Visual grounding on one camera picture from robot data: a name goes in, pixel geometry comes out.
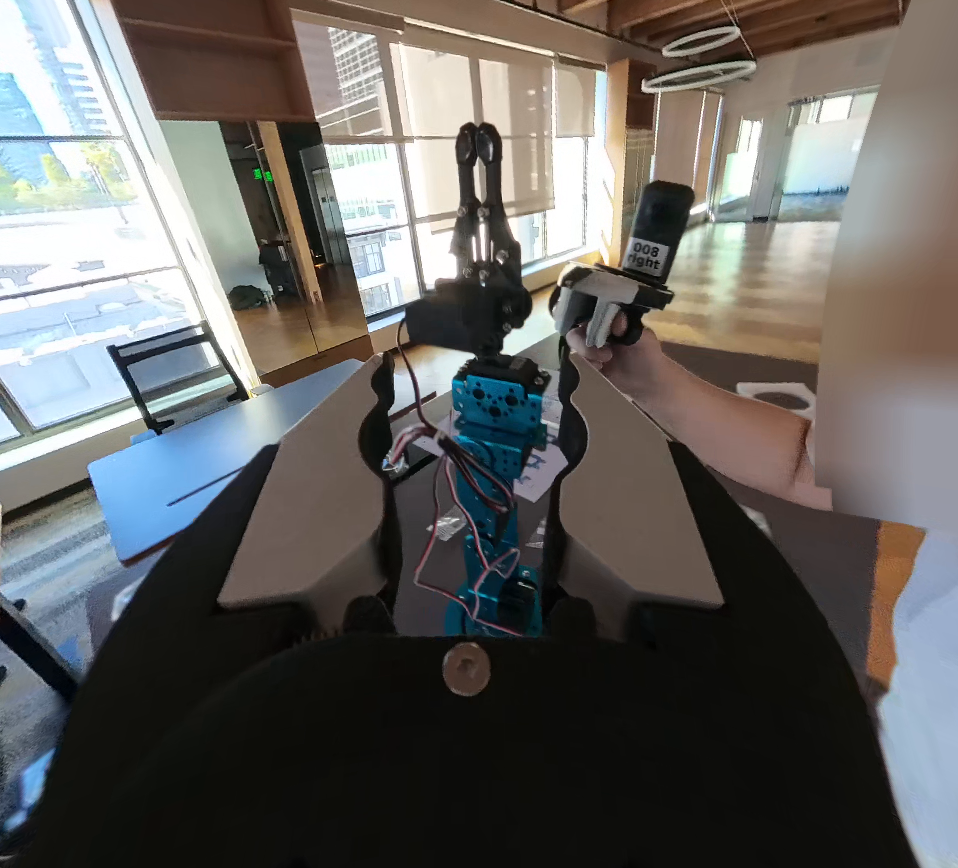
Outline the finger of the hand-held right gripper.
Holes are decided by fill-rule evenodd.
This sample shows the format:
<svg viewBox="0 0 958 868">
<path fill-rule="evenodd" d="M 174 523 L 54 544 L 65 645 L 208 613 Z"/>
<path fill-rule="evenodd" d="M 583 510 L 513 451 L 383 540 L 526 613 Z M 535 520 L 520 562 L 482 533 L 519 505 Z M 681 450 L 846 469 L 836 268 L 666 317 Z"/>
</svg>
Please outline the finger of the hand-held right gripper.
<svg viewBox="0 0 958 868">
<path fill-rule="evenodd" d="M 555 329 L 572 329 L 586 323 L 593 329 L 611 324 L 620 309 L 636 302 L 639 284 L 608 267 L 568 263 L 552 294 Z"/>
</svg>

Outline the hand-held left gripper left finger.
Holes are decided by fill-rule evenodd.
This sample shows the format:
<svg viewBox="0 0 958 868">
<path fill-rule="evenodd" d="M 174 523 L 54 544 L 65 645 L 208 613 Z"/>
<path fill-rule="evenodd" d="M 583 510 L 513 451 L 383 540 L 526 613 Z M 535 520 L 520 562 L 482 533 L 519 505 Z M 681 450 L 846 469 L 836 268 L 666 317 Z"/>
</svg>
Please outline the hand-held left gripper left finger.
<svg viewBox="0 0 958 868">
<path fill-rule="evenodd" d="M 377 597 L 393 614 L 401 530 L 383 466 L 393 446 L 394 360 L 377 353 L 286 432 L 225 578 L 226 609 L 293 602 L 346 615 Z"/>
</svg>

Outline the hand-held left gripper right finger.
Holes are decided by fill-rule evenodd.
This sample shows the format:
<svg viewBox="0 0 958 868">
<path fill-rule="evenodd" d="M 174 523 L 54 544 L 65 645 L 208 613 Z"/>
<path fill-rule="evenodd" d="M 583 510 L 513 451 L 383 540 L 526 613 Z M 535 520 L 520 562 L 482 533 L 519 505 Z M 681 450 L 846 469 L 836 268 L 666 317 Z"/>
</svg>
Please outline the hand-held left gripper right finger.
<svg viewBox="0 0 958 868">
<path fill-rule="evenodd" d="M 559 400 L 566 467 L 550 492 L 543 590 L 584 598 L 596 614 L 640 602 L 720 608 L 668 434 L 575 352 L 561 363 Z"/>
</svg>

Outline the blue toy robot arm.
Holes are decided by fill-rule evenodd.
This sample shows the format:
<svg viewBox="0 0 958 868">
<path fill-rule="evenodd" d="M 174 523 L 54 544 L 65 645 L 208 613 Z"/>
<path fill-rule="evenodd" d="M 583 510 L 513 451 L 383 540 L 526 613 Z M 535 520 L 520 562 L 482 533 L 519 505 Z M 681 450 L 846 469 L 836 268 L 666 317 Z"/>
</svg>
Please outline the blue toy robot arm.
<svg viewBox="0 0 958 868">
<path fill-rule="evenodd" d="M 425 416 L 417 395 L 419 423 L 404 431 L 393 455 L 414 441 L 434 443 L 433 523 L 443 514 L 441 485 L 467 523 L 461 587 L 453 591 L 425 579 L 438 527 L 413 574 L 417 587 L 447 600 L 447 633 L 533 638 L 542 631 L 539 578 L 521 562 L 513 483 L 530 453 L 546 446 L 542 409 L 550 377 L 533 360 L 504 352 L 506 336 L 524 325 L 533 303 L 522 282 L 521 246 L 498 197 L 498 162 L 481 164 L 484 199 L 476 193 L 474 161 L 459 171 L 461 205 L 449 246 L 455 272 L 438 277 L 403 318 L 412 343 L 470 356 L 451 383 L 453 434 Z"/>
</svg>

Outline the person's right forearm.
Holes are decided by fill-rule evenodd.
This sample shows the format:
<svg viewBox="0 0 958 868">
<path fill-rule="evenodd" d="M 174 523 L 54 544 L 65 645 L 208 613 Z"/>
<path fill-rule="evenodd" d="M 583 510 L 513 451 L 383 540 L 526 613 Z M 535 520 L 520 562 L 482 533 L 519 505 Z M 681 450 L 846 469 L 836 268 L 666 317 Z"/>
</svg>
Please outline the person's right forearm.
<svg viewBox="0 0 958 868">
<path fill-rule="evenodd" d="M 832 492 L 815 479 L 812 420 L 722 390 L 664 355 L 650 365 L 633 398 L 728 479 L 813 510 L 832 509 Z"/>
</svg>

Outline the dark desk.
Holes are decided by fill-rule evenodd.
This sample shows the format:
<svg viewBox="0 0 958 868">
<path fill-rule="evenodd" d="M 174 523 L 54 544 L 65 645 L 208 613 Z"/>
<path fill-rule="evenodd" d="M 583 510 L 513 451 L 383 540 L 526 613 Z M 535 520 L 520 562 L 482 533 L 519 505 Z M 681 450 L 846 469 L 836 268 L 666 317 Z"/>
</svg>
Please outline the dark desk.
<svg viewBox="0 0 958 868">
<path fill-rule="evenodd" d="M 135 567 L 166 546 L 261 448 L 277 443 L 359 367 L 358 360 L 345 358 L 90 464 L 88 475 L 118 561 Z M 737 503 L 765 520 L 846 658 L 865 671 L 879 523 L 817 512 L 718 479 Z"/>
</svg>

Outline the person's right hand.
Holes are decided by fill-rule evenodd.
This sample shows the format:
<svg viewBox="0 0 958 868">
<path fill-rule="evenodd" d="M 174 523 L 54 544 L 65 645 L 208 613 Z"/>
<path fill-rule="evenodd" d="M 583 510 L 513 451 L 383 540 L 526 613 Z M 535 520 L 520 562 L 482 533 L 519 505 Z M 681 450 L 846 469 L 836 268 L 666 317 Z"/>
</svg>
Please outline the person's right hand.
<svg viewBox="0 0 958 868">
<path fill-rule="evenodd" d="M 607 342 L 604 347 L 593 347 L 587 344 L 586 335 L 586 325 L 577 325 L 565 337 L 567 346 L 624 395 L 651 404 L 677 392 L 682 370 L 665 354 L 653 328 L 645 327 L 631 345 Z"/>
</svg>

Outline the printed instruction sheet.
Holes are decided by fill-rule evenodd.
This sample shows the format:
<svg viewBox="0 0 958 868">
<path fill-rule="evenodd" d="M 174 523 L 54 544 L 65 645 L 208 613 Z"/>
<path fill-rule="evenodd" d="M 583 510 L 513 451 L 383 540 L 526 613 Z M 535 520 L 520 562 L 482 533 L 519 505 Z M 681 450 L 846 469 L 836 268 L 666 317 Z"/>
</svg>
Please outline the printed instruction sheet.
<svg viewBox="0 0 958 868">
<path fill-rule="evenodd" d="M 425 412 L 440 430 L 453 434 L 452 423 L 457 414 L 451 402 L 441 402 L 436 398 L 425 406 Z M 561 403 L 557 396 L 557 386 L 551 385 L 543 399 L 542 421 L 546 425 L 546 447 L 536 448 L 530 453 L 521 476 L 513 483 L 515 495 L 532 503 L 537 502 L 550 489 L 558 473 L 567 464 L 557 444 L 560 415 Z"/>
</svg>

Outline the scattered clear parts bags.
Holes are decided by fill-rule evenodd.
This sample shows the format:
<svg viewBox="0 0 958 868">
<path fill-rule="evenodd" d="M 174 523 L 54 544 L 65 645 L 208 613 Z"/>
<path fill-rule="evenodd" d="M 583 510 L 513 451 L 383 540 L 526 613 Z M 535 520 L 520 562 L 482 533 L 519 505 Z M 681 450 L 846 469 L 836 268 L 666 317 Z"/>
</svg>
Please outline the scattered clear parts bags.
<svg viewBox="0 0 958 868">
<path fill-rule="evenodd" d="M 462 514 L 448 512 L 440 516 L 438 522 L 426 527 L 427 533 L 432 533 L 437 529 L 437 538 L 441 541 L 449 541 L 453 536 L 459 534 L 467 527 L 467 523 Z M 542 550 L 544 548 L 546 532 L 546 518 L 543 516 L 537 520 L 533 528 L 528 531 L 523 529 L 520 534 L 520 542 L 523 550 Z"/>
</svg>

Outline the roller blind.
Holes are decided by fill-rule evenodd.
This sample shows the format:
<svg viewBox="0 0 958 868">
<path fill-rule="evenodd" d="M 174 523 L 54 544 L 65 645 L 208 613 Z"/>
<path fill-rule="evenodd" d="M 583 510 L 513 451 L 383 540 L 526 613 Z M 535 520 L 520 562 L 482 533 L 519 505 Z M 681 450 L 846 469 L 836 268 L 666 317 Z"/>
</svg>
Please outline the roller blind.
<svg viewBox="0 0 958 868">
<path fill-rule="evenodd" d="M 459 171 L 475 163 L 476 193 L 486 195 L 482 160 L 499 167 L 499 200 L 508 216 L 555 204 L 554 67 L 519 50 L 444 51 L 397 47 L 402 133 L 418 222 L 453 218 L 461 205 Z"/>
</svg>

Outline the dark suitcase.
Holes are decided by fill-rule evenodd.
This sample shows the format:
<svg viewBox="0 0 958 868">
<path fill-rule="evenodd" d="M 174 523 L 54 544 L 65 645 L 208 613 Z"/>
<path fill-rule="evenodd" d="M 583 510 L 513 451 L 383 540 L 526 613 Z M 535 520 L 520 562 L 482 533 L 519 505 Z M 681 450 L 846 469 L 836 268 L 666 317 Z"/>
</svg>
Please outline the dark suitcase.
<svg viewBox="0 0 958 868">
<path fill-rule="evenodd" d="M 258 244 L 258 262 L 262 267 L 274 299 L 301 297 L 292 258 L 282 241 L 260 241 Z"/>
</svg>

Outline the large glass window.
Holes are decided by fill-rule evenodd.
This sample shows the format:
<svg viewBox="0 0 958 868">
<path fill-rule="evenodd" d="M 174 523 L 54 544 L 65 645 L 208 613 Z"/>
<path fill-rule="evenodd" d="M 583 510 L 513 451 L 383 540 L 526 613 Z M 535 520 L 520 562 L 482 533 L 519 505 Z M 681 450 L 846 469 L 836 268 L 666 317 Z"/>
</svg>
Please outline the large glass window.
<svg viewBox="0 0 958 868">
<path fill-rule="evenodd" d="M 109 347 L 205 320 L 86 0 L 1 0 L 1 443 L 132 408 Z"/>
</svg>

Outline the black frame chair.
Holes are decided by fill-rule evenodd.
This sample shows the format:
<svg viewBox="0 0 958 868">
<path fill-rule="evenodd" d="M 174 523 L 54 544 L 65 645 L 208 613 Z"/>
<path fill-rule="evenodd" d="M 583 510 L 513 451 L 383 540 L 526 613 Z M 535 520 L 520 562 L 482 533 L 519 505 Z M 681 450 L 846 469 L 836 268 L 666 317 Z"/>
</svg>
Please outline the black frame chair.
<svg viewBox="0 0 958 868">
<path fill-rule="evenodd" d="M 142 441 L 251 399 L 209 324 L 108 345 L 106 352 L 146 425 Z"/>
</svg>

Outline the wooden wall shelf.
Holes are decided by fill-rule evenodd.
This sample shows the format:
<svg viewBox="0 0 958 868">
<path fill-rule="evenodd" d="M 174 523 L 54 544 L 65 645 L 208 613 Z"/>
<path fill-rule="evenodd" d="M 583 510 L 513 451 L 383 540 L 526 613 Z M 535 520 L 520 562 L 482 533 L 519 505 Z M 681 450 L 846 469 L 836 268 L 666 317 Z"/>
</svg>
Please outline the wooden wall shelf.
<svg viewBox="0 0 958 868">
<path fill-rule="evenodd" d="M 154 116 L 315 122 L 287 0 L 106 0 Z"/>
</svg>

